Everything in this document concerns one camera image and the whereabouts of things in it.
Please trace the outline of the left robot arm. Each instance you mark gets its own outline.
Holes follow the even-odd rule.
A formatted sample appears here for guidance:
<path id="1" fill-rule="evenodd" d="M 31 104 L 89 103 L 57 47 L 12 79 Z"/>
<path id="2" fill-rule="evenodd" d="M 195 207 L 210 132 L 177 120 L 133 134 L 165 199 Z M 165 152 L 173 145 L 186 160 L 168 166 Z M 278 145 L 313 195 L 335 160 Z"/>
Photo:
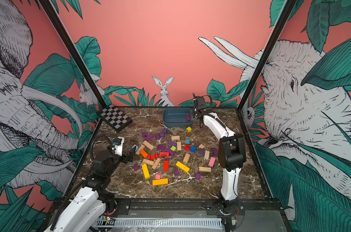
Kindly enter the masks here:
<path id="1" fill-rule="evenodd" d="M 119 203 L 115 195 L 106 190 L 111 182 L 111 175 L 128 158 L 123 155 L 124 137 L 117 137 L 111 141 L 105 135 L 96 137 L 104 138 L 109 147 L 100 151 L 96 157 L 93 156 L 93 148 L 90 148 L 92 166 L 87 177 L 79 184 L 79 191 L 71 199 L 71 193 L 65 197 L 46 232 L 87 232 L 90 227 L 101 217 L 110 220 L 119 209 Z"/>

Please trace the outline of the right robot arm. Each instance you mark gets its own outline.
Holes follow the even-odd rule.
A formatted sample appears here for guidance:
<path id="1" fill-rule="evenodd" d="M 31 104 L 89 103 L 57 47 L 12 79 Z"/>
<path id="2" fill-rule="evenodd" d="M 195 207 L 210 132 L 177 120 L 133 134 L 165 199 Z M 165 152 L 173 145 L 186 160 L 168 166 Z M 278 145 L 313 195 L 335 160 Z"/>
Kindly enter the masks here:
<path id="1" fill-rule="evenodd" d="M 239 174 L 246 162 L 245 139 L 222 122 L 207 105 L 205 97 L 193 94 L 193 117 L 200 121 L 200 126 L 207 126 L 219 141 L 218 161 L 223 168 L 221 196 L 224 201 L 233 201 L 238 198 Z"/>

